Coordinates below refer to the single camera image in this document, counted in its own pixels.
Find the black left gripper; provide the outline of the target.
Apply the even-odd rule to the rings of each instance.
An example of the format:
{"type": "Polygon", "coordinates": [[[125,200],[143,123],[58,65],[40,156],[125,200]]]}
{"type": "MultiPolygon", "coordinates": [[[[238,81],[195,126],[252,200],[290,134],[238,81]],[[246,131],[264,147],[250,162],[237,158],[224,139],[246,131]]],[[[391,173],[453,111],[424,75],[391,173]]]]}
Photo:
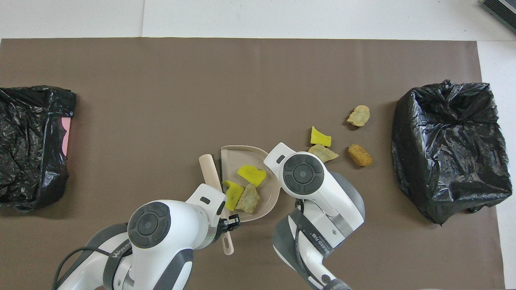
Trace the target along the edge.
{"type": "Polygon", "coordinates": [[[231,215],[227,218],[222,218],[222,231],[231,232],[241,225],[240,217],[238,214],[231,215]]]}

